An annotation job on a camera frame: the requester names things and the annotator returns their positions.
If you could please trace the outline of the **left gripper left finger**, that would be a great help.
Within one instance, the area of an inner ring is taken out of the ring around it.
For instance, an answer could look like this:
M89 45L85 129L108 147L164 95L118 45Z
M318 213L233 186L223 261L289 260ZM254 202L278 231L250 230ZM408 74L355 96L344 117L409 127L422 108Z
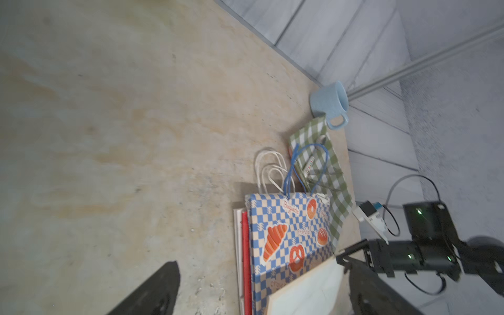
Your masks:
M108 314L173 314L181 284L177 261L165 263Z

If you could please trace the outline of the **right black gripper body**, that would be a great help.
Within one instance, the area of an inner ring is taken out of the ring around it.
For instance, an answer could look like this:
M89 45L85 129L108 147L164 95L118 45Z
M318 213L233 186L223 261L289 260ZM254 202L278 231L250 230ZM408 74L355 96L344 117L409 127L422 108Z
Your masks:
M389 245L383 240L366 240L363 252L365 253L368 267L378 274L385 274L388 278L394 277Z

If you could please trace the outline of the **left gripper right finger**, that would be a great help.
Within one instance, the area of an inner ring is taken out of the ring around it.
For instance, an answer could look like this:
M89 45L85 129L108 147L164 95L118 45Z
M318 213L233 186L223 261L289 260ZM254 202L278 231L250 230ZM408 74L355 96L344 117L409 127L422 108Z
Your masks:
M348 273L354 314L422 314L362 261L348 258Z

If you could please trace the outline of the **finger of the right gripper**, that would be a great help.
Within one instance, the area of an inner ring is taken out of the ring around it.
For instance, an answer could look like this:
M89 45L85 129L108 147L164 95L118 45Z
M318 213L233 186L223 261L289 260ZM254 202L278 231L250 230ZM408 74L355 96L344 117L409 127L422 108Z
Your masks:
M339 265L344 265L346 263L345 259L349 258L351 255L362 251L364 253L364 259L367 261L366 252L369 249L369 241L361 240L343 250L338 252L335 256L335 259Z

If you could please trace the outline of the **blue checkered paper bag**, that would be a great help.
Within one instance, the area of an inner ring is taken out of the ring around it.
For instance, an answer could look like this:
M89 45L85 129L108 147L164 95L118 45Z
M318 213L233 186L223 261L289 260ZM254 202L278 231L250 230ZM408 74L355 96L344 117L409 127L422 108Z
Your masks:
M272 294L315 269L335 251L330 243L329 199L324 194L305 191L303 183L295 176L293 162L288 165L284 192L286 198L282 200L281 207L286 214L289 231L286 251L282 255L285 262L273 273L274 278L269 282L276 288Z

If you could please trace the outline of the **red and white paper bag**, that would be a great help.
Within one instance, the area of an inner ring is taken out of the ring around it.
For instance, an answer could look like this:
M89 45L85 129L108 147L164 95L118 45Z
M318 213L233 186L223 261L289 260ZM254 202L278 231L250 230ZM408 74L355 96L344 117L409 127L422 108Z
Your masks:
M282 255L289 227L281 203L286 198L288 165L281 153L265 148L257 153L253 166L257 192L245 197L244 211L244 249L248 250L244 267L250 272L245 288L251 291L251 313L266 314L268 296L276 291L269 282L285 262Z

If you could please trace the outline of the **white happy every day bag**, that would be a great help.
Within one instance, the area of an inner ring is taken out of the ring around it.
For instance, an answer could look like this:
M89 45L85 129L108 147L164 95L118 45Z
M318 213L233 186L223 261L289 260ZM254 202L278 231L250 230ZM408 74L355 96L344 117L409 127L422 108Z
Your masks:
M235 237L235 250L236 250L236 270L238 279L238 296L240 314L245 314L245 301L244 301L244 275L243 275L243 249L242 249L242 214L244 208L234 210L234 237Z

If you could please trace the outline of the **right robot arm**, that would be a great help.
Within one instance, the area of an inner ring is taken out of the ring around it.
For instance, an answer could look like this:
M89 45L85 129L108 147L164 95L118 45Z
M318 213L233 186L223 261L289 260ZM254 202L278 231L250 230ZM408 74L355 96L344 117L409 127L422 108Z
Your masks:
M498 295L503 295L503 243L487 237L459 239L443 202L407 203L403 206L410 241L362 240L337 255L340 265L363 251L364 265L389 278L435 272L457 282L462 273L480 276Z

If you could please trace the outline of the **green checkered cloth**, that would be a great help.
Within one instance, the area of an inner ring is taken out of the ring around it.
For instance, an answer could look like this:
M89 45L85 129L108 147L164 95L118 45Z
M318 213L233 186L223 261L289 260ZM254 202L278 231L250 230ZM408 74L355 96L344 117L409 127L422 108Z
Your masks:
M324 146L315 144L320 135L326 135ZM329 199L329 233L330 243L335 249L343 232L343 224L353 209L353 199L338 157L334 151L328 133L325 116L314 118L299 131L292 134L288 140L291 161L295 168L295 176L303 183L308 193L324 194ZM303 175L303 169L315 147L316 152L313 169L308 178Z

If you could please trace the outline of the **metal spoon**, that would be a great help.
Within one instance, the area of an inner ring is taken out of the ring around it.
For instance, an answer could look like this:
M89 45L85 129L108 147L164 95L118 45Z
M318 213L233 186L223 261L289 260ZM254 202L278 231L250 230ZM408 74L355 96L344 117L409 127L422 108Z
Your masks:
M324 134L323 134L323 135L320 135L320 136L317 138L317 140L316 140L315 144L319 144L319 145L321 145L321 146L324 146L325 141L326 141L326 135L324 135ZM311 172L311 171L312 171L312 169L313 169L314 161L315 161L315 159L316 159L316 155L317 155L317 153L316 153L316 152L317 152L319 149L320 149L320 147L319 147L319 146L316 146L316 147L315 147L315 149L314 149L314 151L312 152L312 154L311 154L310 158L308 159L307 163L306 163L306 164L305 164L305 166L304 166L304 169L303 169L303 175L305 176L305 178L308 178L308 176L309 176L310 172Z

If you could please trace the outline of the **light blue mug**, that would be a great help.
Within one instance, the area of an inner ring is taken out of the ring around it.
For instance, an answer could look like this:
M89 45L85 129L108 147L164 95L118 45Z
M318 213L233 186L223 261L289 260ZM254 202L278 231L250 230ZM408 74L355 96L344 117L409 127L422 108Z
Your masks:
M329 129L337 131L349 123L349 100L340 81L310 94L309 104L314 118L325 116Z

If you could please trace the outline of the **right metal frame post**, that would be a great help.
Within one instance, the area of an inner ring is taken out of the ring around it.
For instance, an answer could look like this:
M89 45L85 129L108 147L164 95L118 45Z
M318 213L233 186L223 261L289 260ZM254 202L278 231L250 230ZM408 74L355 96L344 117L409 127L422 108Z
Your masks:
M395 81L402 80L410 75L417 72L426 70L428 67L434 66L443 61L447 61L458 55L459 53L464 53L470 49L478 47L479 45L486 44L493 40L503 37L503 19L494 25L488 26L487 28L481 30L477 34L473 34L468 38L459 41L451 46L445 47L428 55L422 56L413 62L388 73L385 76L379 77L374 81L371 81L365 85L360 85L353 90L347 92L347 97L349 101L356 100L357 98L363 97L371 92L381 89Z

